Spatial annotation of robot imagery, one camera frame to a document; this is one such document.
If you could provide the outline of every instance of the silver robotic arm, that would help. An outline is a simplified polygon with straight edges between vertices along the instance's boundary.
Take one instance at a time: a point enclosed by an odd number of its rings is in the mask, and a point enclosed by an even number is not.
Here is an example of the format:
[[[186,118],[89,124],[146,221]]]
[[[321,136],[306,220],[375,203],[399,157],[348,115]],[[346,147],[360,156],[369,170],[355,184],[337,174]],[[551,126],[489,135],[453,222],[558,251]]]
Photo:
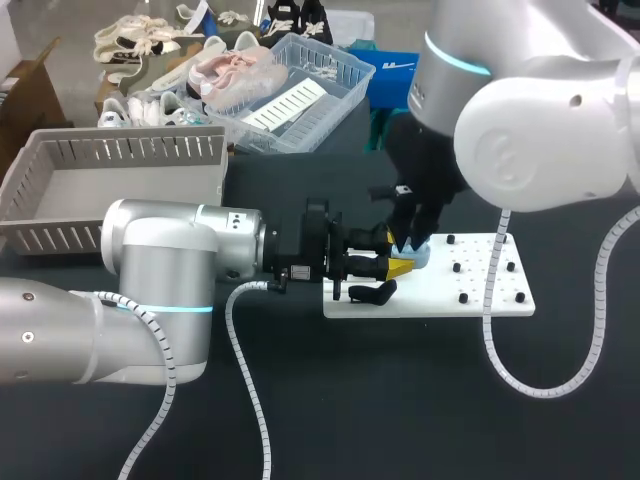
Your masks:
[[[204,372],[219,235],[175,218],[133,219],[119,246],[120,293],[135,298],[165,332],[177,381]],[[253,256],[247,260],[250,267]],[[0,382],[164,384],[162,352],[133,313],[94,294],[0,279]]]
[[[216,280],[242,282],[270,273],[270,289],[286,282],[332,279],[340,298],[347,275],[391,280],[412,261],[391,259],[386,230],[365,231],[329,220],[328,204],[309,201],[296,247],[280,245],[278,226],[257,210],[120,200],[108,210],[101,251],[120,277],[118,293],[153,313],[171,346],[177,382],[205,370]],[[374,250],[377,258],[349,255]],[[359,287],[359,301],[393,291]],[[157,339],[136,315],[104,305],[92,293],[0,279],[0,383],[89,381],[160,385],[165,366]]]

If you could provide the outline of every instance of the cardboard box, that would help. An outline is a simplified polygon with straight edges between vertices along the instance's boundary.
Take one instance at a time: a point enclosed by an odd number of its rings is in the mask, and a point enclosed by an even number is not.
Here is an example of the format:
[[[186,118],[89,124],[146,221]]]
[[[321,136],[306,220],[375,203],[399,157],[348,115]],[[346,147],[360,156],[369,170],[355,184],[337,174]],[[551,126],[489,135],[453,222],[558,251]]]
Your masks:
[[[51,42],[36,60],[23,60],[9,73],[18,81],[0,107],[0,182],[31,132],[67,126],[44,66],[58,41]]]
[[[353,49],[349,53],[376,67],[367,88],[371,108],[408,108],[407,97],[419,54]]]

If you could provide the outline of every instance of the white pegboard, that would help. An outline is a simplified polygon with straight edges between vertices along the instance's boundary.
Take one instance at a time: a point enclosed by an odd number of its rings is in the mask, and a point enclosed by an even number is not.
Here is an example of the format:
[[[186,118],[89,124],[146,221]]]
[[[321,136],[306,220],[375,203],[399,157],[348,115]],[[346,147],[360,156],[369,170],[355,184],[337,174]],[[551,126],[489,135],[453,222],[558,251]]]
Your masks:
[[[482,298],[495,233],[455,234],[455,243],[447,244],[446,234],[432,235],[429,241],[431,258],[427,266],[398,277],[398,290],[382,307],[352,303],[349,287],[380,282],[349,276],[342,282],[340,301],[333,300],[333,282],[323,284],[323,308],[327,318],[422,318],[422,317],[482,317]],[[350,251],[354,255],[374,256],[370,252]],[[507,270],[515,264],[513,272]],[[460,272],[453,271],[459,263]],[[516,294],[525,294],[522,303]],[[460,303],[461,293],[468,295],[466,304]],[[518,248],[513,236],[507,235],[502,247],[491,313],[496,317],[528,317],[536,305],[529,289]]]

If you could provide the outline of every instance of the sneaker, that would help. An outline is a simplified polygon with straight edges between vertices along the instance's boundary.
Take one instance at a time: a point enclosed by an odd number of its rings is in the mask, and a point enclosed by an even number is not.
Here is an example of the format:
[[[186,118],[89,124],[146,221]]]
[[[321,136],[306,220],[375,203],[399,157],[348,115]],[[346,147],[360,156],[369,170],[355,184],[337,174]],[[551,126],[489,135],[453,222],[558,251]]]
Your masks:
[[[271,17],[271,26],[260,38],[260,45],[272,48],[287,33],[300,33],[300,7],[293,0],[276,0],[273,7],[267,7],[267,11]]]
[[[327,12],[320,4],[320,0],[304,0],[300,11],[300,23],[304,30],[303,37],[313,38],[327,45],[333,45],[333,36],[327,21]]]
[[[232,85],[239,74],[269,54],[269,49],[257,46],[242,51],[231,50],[208,62],[194,65],[189,71],[189,93],[192,96],[195,93],[195,98],[202,98],[208,103],[212,95],[216,95],[217,89]]]
[[[93,59],[107,73],[134,73],[140,68],[140,56],[133,49],[122,48],[116,43],[98,45],[93,51]]]
[[[161,125],[206,125],[209,119],[189,109],[173,92],[164,92],[160,97]]]
[[[260,43],[258,42],[258,39],[256,38],[256,36],[251,33],[251,32],[242,32],[239,36],[238,39],[236,40],[236,44],[234,45],[233,49],[236,51],[242,51],[242,50],[248,50],[249,48],[252,47],[259,47]]]
[[[126,110],[115,98],[107,98],[102,106],[102,115],[98,120],[98,128],[131,127],[131,119]]]
[[[148,32],[145,37],[139,37],[137,40],[118,37],[112,43],[97,45],[93,51],[93,59],[108,73],[133,74],[140,68],[140,55],[162,55],[179,50],[180,45],[170,37],[180,33],[179,30]]]
[[[157,28],[171,28],[163,18],[150,18],[146,15],[127,15],[116,23],[103,28],[94,35],[96,45],[111,44],[118,37],[126,37],[137,40],[144,37],[147,31]]]
[[[178,5],[176,7],[176,21],[179,25],[184,25],[186,30],[203,31],[206,36],[217,35],[227,45],[233,45],[242,32],[249,31],[254,35],[259,33],[259,27],[253,25],[247,15],[241,15],[232,10],[224,11],[221,5],[216,5],[218,2],[212,3],[214,3],[213,9],[204,0],[195,10],[184,4]],[[213,23],[212,28],[208,27],[208,21]]]
[[[265,63],[245,72],[227,74],[203,96],[209,109],[223,114],[234,113],[250,103],[276,93],[289,78],[284,65]]]
[[[189,68],[192,65],[209,62],[213,58],[218,57],[222,53],[224,53],[226,49],[227,45],[222,41],[220,37],[213,36],[207,38],[207,41],[204,42],[204,46],[199,53],[197,53],[187,61],[181,63],[166,75],[163,75],[162,77],[155,80],[151,84],[151,88],[156,92],[164,92],[166,90],[171,90],[177,87],[180,82],[184,81],[184,78],[188,75]]]

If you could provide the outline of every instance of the black table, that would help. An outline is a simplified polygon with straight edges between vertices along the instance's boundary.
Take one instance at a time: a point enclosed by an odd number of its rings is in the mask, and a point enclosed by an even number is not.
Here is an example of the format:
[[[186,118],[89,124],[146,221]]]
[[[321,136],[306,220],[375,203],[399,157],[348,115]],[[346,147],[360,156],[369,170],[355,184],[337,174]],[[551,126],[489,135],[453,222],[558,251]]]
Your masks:
[[[226,203],[293,226],[307,196],[324,196],[345,223],[367,227],[389,206],[366,188],[393,181],[383,153],[235,159]],[[499,319],[505,364],[536,386],[567,380],[591,336],[592,270],[608,228],[635,201],[515,215],[515,235],[538,310]],[[473,193],[445,210],[442,231],[493,231],[498,212]],[[640,321],[636,232],[609,268],[603,357],[576,394],[535,401],[501,383],[478,320],[328,321],[320,285],[286,296],[251,292],[235,322],[271,434],[275,479],[637,479]],[[97,257],[24,259],[6,252],[0,275],[61,288],[115,289]],[[253,409],[216,295],[207,370],[176,403],[130,478],[259,479]],[[162,389],[93,384],[0,388],[0,478],[117,478],[157,411]]]

